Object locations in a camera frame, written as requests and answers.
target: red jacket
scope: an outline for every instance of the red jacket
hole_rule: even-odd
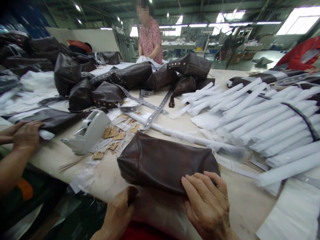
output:
[[[83,50],[85,50],[87,53],[88,52],[92,52],[92,50],[89,48],[89,46],[81,41],[77,41],[77,40],[67,40],[67,42],[70,45],[82,48]]]
[[[311,58],[305,64],[301,62],[301,58],[310,49],[317,49],[317,48],[320,48],[320,37],[310,38],[307,41],[304,41],[298,44],[290,52],[284,55],[276,64],[276,66],[284,63],[288,63],[289,64],[288,69],[301,70],[301,71],[315,68],[314,66],[312,66],[312,64],[318,60],[319,58],[318,55]]]

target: hand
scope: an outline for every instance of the hand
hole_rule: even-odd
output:
[[[186,175],[181,182],[189,198],[183,199],[187,216],[202,239],[234,239],[229,222],[227,184],[216,173],[210,172]]]
[[[28,149],[33,152],[39,144],[39,127],[42,122],[29,122],[13,135],[13,150]]]
[[[108,203],[102,228],[92,236],[91,240],[118,240],[131,221],[137,194],[138,190],[132,186],[119,192]]]

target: window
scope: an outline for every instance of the window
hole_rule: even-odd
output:
[[[242,19],[243,15],[246,13],[246,11],[239,11],[237,12],[234,10],[233,13],[219,13],[217,17],[217,23],[216,24],[210,24],[209,27],[214,27],[212,35],[218,35],[220,31],[222,33],[226,33],[227,35],[231,34],[231,28],[228,26],[228,23],[223,23],[226,21],[231,22],[234,19]]]
[[[295,8],[277,35],[305,34],[318,21],[319,17],[320,7]]]
[[[132,27],[130,37],[139,37],[137,27]]]

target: factory floor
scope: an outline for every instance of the factory floor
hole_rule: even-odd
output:
[[[267,64],[267,65],[260,65],[257,66],[256,63],[252,62],[251,60],[242,60],[238,64],[230,64],[228,66],[228,70],[238,70],[238,71],[247,71],[247,72],[263,72],[267,69],[273,68],[276,63],[284,56],[284,53],[280,53],[280,51],[271,51],[271,50],[266,50],[266,51],[258,51],[256,55],[254,56],[254,59],[260,59],[262,57],[265,57],[273,63]],[[225,69],[225,63],[224,66],[221,64],[220,61],[214,60],[214,55],[213,54],[208,54],[206,56],[206,59],[212,60],[212,69]],[[167,61],[172,61],[173,57],[169,57]],[[320,69],[320,60],[315,62],[314,64],[318,69]]]

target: kraft paper tag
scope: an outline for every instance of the kraft paper tag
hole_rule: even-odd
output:
[[[133,133],[137,133],[139,127],[140,127],[140,125],[139,125],[139,124],[136,124],[136,125],[134,126],[134,128],[131,129],[130,131],[133,132]]]
[[[117,148],[118,145],[119,145],[118,142],[117,143],[112,143],[111,146],[109,147],[109,149],[114,151]]]
[[[93,155],[92,155],[92,159],[93,160],[99,160],[103,157],[103,153],[102,152],[95,152]]]
[[[102,135],[102,138],[103,139],[106,139],[106,138],[108,138],[108,136],[109,136],[109,134],[110,134],[110,132],[111,132],[111,127],[107,127],[106,128],[106,130],[104,131],[104,133],[103,133],[103,135]]]
[[[124,137],[126,136],[126,133],[125,132],[121,132],[121,133],[119,133],[117,136],[115,136],[114,138],[113,138],[113,140],[115,141],[115,140],[121,140],[121,139],[124,139]]]

